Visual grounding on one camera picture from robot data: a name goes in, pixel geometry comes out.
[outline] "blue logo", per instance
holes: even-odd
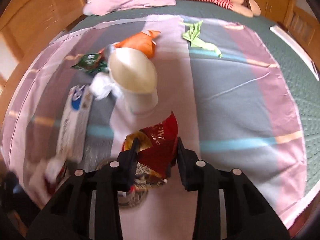
[[[71,100],[71,106],[75,111],[78,111],[80,108],[80,103],[81,103],[81,98],[83,95],[83,90],[84,90],[85,85],[83,86],[76,86],[75,91],[72,96]]]

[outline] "white paper cup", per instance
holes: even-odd
[[[115,49],[109,56],[108,67],[111,79],[121,89],[132,113],[144,114],[157,105],[156,68],[143,52]]]

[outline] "red snack bag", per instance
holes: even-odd
[[[162,179],[166,179],[168,166],[175,163],[177,154],[177,119],[172,112],[163,122],[142,131],[149,137],[153,146],[138,153],[138,162],[158,172]]]

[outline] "black object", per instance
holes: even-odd
[[[15,210],[27,227],[40,212],[19,185],[19,180],[13,172],[8,172],[0,184],[0,203],[5,213]]]
[[[139,141],[121,152],[116,161],[98,171],[77,170],[54,194],[27,232],[27,240],[89,239],[92,190],[96,192],[95,239],[122,240],[117,191],[129,191],[137,167]],[[198,191],[194,240],[220,240],[219,188],[224,189],[227,240],[289,240],[281,220],[239,169],[219,171],[184,149],[178,138],[177,163],[182,184]],[[16,237],[0,210],[0,233],[4,240]]]

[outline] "white tissue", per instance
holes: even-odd
[[[61,169],[66,162],[66,157],[62,155],[56,155],[51,158],[48,165],[44,171],[44,176],[50,184],[55,184]]]
[[[96,96],[96,100],[106,98],[110,92],[117,98],[122,96],[120,88],[113,83],[108,74],[100,72],[96,74],[89,87],[91,93]]]

